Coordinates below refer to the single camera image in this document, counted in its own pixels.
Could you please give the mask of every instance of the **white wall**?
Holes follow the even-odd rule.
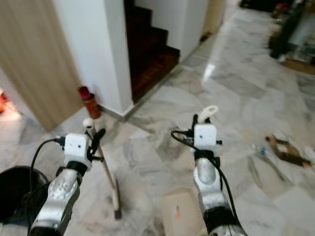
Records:
[[[153,10],[152,25],[168,30],[167,45],[180,49],[187,0],[136,0],[135,4]]]
[[[184,60],[198,45],[208,0],[136,0],[153,10],[152,25],[168,30],[167,45],[181,50]]]
[[[54,0],[82,83],[103,107],[132,106],[123,0]]]
[[[188,0],[181,59],[185,59],[199,45],[209,0]]]

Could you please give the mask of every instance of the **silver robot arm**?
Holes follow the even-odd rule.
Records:
[[[193,178],[209,236],[246,236],[221,190],[220,174],[207,158],[196,161]]]
[[[209,236],[246,236],[236,211],[231,209],[222,192],[224,174],[220,170],[220,158],[216,157],[216,147],[222,145],[222,141],[217,141],[217,129],[210,121],[210,117],[217,111],[217,106],[205,108],[198,115],[193,116],[190,130],[172,131],[171,135],[174,139],[195,149],[193,179]],[[175,133],[184,134],[186,138],[182,140],[175,136]]]
[[[80,195],[85,171],[91,169],[88,159],[89,137],[68,134],[65,137],[65,164],[61,173],[50,183],[48,197],[33,222],[30,236],[62,236],[71,219],[72,208]]]

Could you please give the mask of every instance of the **staircase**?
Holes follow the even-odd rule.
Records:
[[[152,27],[152,10],[124,0],[129,66],[134,102],[178,63],[179,50],[166,45],[168,31]]]

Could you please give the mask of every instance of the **orange mark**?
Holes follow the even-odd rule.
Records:
[[[179,212],[179,206],[176,206],[175,219],[177,219],[177,220],[181,219],[181,214]]]

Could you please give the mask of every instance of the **black cable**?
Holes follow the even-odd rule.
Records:
[[[175,140],[177,140],[178,142],[188,146],[188,147],[191,147],[193,149],[195,149],[196,151],[198,152],[201,152],[203,153],[205,156],[207,155],[207,153],[203,150],[200,150],[198,149],[197,147],[195,147],[192,143],[188,143],[186,142],[185,140],[183,139],[180,139],[178,137],[175,136],[175,133],[177,134],[185,134],[185,131],[181,131],[181,130],[172,130],[171,131],[171,136],[172,138],[174,138]],[[226,190],[227,190],[227,193],[228,193],[228,196],[229,196],[229,199],[230,199],[230,202],[231,202],[231,208],[232,208],[232,212],[233,212],[233,215],[235,217],[235,219],[237,220],[237,222],[240,224],[240,221],[238,219],[238,216],[237,216],[237,213],[236,213],[236,209],[235,209],[235,204],[234,204],[234,200],[233,200],[233,196],[232,196],[232,192],[231,192],[231,189],[230,189],[230,186],[228,184],[228,181],[223,173],[223,171],[220,169],[220,167],[216,164],[215,160],[211,159],[211,158],[208,158],[208,160],[214,165],[214,167],[218,170],[220,176],[223,178],[223,181],[225,183],[225,186],[226,186]]]
[[[41,172],[41,171],[39,171],[39,170],[37,170],[37,169],[33,169],[33,171],[36,172],[36,173],[38,173],[40,176],[42,176],[42,178],[45,180],[45,183],[48,183],[48,182],[49,182],[47,176],[46,176],[43,172]]]
[[[43,188],[46,188],[47,186],[49,186],[49,184],[50,184],[50,182],[48,181],[48,182],[46,182],[46,184],[45,184],[44,186],[41,186],[41,187],[35,189],[32,193],[30,193],[29,197],[28,197],[27,200],[26,200],[25,209],[24,209],[24,214],[25,214],[25,218],[26,218],[26,220],[27,220],[27,222],[28,222],[28,233],[30,232],[31,226],[32,226],[31,220],[30,220],[30,218],[29,218],[29,213],[28,213],[28,211],[29,211],[29,210],[28,210],[28,206],[29,206],[29,203],[30,203],[30,199],[31,199],[31,197],[32,197],[38,190],[41,190],[41,189],[43,189]]]
[[[56,139],[49,139],[49,140],[46,140],[44,142],[41,143],[41,145],[39,145],[39,147],[37,148],[36,152],[35,152],[35,155],[33,157],[33,160],[31,161],[31,167],[30,167],[30,199],[31,199],[31,203],[32,203],[32,211],[33,211],[33,215],[35,214],[34,212],[34,200],[33,200],[33,186],[32,186],[32,173],[33,173],[33,170],[34,170],[34,164],[35,164],[35,161],[36,161],[36,158],[38,156],[38,153],[39,151],[41,150],[41,148],[46,144],[46,143],[49,143],[49,142],[55,142]]]

